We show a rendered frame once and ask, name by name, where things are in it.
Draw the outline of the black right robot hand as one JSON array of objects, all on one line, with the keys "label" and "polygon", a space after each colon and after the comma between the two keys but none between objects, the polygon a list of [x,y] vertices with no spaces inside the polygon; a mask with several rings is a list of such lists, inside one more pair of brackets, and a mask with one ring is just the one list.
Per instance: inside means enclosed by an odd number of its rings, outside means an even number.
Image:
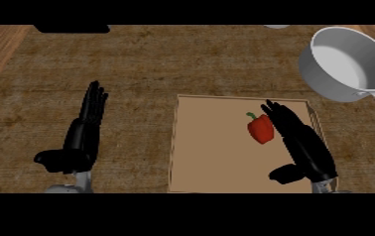
[{"label": "black right robot hand", "polygon": [[284,165],[270,172],[270,179],[287,184],[304,177],[312,182],[338,177],[329,150],[312,127],[301,122],[291,109],[276,102],[267,101],[261,108],[281,133],[292,158],[292,164]]}]

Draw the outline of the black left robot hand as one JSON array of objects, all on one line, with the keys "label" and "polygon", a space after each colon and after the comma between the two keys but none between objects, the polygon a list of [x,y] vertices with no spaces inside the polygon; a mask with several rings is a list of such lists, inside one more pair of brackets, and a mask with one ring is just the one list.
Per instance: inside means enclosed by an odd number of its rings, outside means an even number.
[{"label": "black left robot hand", "polygon": [[80,117],[72,121],[64,147],[40,152],[34,162],[49,173],[83,173],[93,168],[99,150],[99,126],[108,94],[99,82],[90,83],[83,100]]}]

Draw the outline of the red bell pepper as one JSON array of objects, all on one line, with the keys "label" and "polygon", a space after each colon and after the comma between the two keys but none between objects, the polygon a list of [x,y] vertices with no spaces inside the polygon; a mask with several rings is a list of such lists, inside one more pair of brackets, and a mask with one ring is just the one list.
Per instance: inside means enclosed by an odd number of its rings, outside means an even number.
[{"label": "red bell pepper", "polygon": [[250,134],[256,141],[264,144],[275,138],[275,126],[270,117],[266,114],[257,116],[253,112],[248,112],[247,115],[253,118],[248,123]]}]

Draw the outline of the tan wooden tray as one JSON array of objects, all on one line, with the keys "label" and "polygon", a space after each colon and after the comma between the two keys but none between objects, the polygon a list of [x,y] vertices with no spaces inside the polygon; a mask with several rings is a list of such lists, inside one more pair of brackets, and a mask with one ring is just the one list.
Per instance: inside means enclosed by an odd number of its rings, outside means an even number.
[{"label": "tan wooden tray", "polygon": [[198,193],[310,193],[309,179],[281,184],[273,169],[292,162],[282,137],[260,144],[248,124],[263,98],[180,95],[174,111],[168,190]]}]

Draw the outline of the grey metal pot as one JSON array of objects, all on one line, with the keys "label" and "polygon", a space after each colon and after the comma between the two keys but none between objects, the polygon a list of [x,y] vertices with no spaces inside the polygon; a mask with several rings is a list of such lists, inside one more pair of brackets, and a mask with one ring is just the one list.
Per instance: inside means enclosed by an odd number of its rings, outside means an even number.
[{"label": "grey metal pot", "polygon": [[320,29],[298,56],[298,72],[326,99],[375,99],[375,39],[346,27]]}]

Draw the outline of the black flat appliance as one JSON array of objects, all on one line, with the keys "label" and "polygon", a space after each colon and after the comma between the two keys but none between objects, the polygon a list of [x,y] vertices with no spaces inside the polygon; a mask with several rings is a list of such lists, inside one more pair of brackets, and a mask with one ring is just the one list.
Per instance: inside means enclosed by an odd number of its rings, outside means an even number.
[{"label": "black flat appliance", "polygon": [[41,33],[52,34],[105,34],[109,32],[108,25],[37,25]]}]

